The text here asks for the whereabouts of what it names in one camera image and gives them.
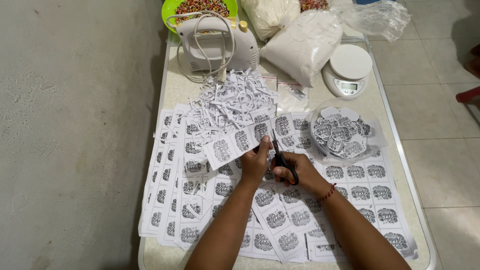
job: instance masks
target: table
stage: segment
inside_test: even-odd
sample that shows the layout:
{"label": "table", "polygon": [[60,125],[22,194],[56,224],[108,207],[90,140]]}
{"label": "table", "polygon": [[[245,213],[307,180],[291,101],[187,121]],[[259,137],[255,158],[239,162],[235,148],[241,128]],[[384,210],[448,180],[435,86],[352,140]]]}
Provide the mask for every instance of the table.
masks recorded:
{"label": "table", "polygon": [[[239,4],[239,18],[245,20],[251,28],[248,17],[241,9]],[[159,103],[160,116],[161,109],[173,109],[177,103],[187,103],[189,97],[198,97],[200,84],[189,81],[180,72],[176,52],[178,46],[178,36],[169,32],[168,45],[165,56],[165,66],[162,79],[162,88]],[[348,27],[344,27],[342,43],[349,43],[360,46],[367,50],[373,60],[373,70],[370,72],[370,83],[367,90],[358,98],[361,102],[371,109],[379,118],[385,137],[389,143],[388,154],[394,171],[394,179],[397,190],[400,194],[402,207],[407,219],[410,230],[418,246],[419,258],[409,260],[408,264],[413,270],[433,270],[436,263],[435,249],[433,248],[432,237],[429,233],[424,214],[421,209],[420,201],[415,189],[415,184],[410,175],[407,159],[403,151],[400,137],[395,126],[395,122],[388,104],[388,99],[378,73],[378,68],[372,54],[368,38],[359,32]],[[182,48],[180,48],[180,63],[185,63],[182,58]],[[261,73],[276,74],[278,79],[291,78],[279,70],[265,59],[260,59]],[[335,96],[327,89],[324,84],[321,73],[314,79],[314,89],[309,92],[309,107],[316,108],[323,101],[334,98]],[[142,237],[138,254],[138,262],[141,270],[156,269],[182,269],[187,262],[190,252],[184,251],[179,247],[161,246],[153,237]],[[254,259],[247,257],[238,257],[234,269],[258,269],[269,270],[279,269],[288,270],[291,266],[301,265],[299,263],[280,264],[280,262],[266,259]],[[320,263],[307,262],[306,265],[311,269],[319,270],[338,270],[349,268],[347,263]]]}

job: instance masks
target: scissors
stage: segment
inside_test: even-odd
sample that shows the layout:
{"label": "scissors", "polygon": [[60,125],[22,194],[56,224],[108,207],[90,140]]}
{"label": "scissors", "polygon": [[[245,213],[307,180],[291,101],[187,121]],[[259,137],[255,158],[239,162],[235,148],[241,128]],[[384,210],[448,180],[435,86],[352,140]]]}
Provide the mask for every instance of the scissors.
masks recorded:
{"label": "scissors", "polygon": [[[285,157],[283,156],[282,153],[280,153],[280,151],[278,150],[278,144],[276,142],[276,136],[275,136],[275,132],[273,131],[272,129],[272,134],[273,134],[273,141],[272,141],[272,144],[273,144],[273,148],[275,149],[275,165],[276,166],[281,166],[281,167],[285,167],[287,168],[288,170],[290,170],[292,172],[292,175],[293,175],[293,178],[294,178],[294,181],[292,182],[292,180],[288,180],[290,182],[290,184],[292,185],[298,185],[299,184],[299,176],[297,174],[297,172],[295,171],[294,168],[292,168],[288,163],[287,161],[285,160]],[[280,182],[283,182],[285,181],[285,178],[280,178]]]}

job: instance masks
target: tiled floor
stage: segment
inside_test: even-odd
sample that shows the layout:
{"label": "tiled floor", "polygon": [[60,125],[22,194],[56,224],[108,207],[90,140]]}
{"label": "tiled floor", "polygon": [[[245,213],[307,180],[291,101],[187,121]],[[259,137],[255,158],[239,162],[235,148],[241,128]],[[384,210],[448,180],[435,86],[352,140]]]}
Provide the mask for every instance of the tiled floor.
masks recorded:
{"label": "tiled floor", "polygon": [[480,86],[463,68],[480,43],[480,0],[403,0],[412,21],[370,37],[422,207],[437,270],[480,270],[480,127],[455,94]]}

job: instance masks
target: green bowl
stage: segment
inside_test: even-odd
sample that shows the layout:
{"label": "green bowl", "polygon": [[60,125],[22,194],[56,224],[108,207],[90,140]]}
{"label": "green bowl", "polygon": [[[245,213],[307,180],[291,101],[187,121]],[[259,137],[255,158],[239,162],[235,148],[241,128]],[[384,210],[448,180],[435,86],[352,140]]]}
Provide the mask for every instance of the green bowl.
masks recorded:
{"label": "green bowl", "polygon": [[[185,0],[165,0],[162,6],[162,20],[163,23],[173,32],[177,33],[173,28],[167,25],[167,18],[169,16],[175,15],[175,10],[180,6],[180,4]],[[227,5],[227,9],[230,12],[229,17],[236,17],[238,12],[237,0],[223,0]],[[170,22],[174,25],[175,18],[170,18]]]}

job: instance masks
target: white powder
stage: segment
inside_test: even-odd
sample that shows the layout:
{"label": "white powder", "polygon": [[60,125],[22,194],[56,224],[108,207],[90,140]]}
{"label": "white powder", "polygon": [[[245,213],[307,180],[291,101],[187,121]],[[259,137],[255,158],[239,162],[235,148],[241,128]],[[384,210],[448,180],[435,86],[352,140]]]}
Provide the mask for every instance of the white powder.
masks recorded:
{"label": "white powder", "polygon": [[342,34],[340,23],[329,11],[305,11],[281,29],[260,55],[301,85],[312,87],[313,78],[340,44]]}
{"label": "white powder", "polygon": [[273,37],[300,14],[299,0],[241,0],[260,40]]}

